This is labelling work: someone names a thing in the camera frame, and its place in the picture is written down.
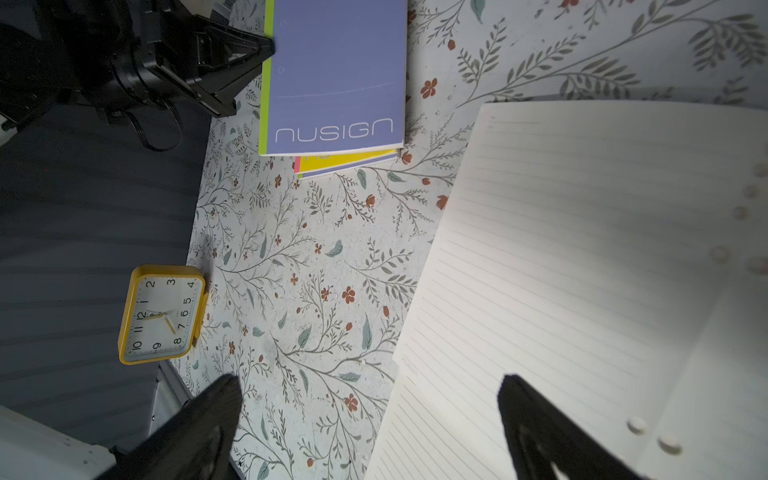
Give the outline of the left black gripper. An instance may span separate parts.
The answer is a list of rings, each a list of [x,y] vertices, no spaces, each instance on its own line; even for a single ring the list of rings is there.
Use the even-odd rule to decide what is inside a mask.
[[[206,72],[197,78],[193,48]],[[106,117],[178,101],[233,116],[274,53],[271,38],[193,16],[179,1],[4,1],[1,126],[23,129],[79,101]]]

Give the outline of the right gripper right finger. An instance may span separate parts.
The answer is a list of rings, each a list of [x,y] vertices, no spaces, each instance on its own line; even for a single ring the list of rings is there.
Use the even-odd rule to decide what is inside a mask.
[[[519,479],[637,479],[519,375],[504,377],[497,395],[504,434]]]

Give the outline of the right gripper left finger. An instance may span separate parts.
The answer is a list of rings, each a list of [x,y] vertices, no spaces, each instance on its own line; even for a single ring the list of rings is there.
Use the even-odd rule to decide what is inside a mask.
[[[242,404],[239,378],[219,377],[100,477],[241,479],[231,449]]]

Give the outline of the cream lined notebook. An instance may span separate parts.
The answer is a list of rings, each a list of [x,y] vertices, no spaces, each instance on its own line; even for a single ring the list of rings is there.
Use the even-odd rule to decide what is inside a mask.
[[[639,479],[767,475],[767,115],[483,106],[370,479],[519,479],[519,375]]]

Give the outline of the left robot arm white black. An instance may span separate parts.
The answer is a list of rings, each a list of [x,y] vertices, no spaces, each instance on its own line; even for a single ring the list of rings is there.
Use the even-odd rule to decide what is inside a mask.
[[[1,5],[1,475],[239,479],[242,393],[169,361],[213,293],[183,263],[201,164],[178,104],[214,117],[273,42],[180,1]]]

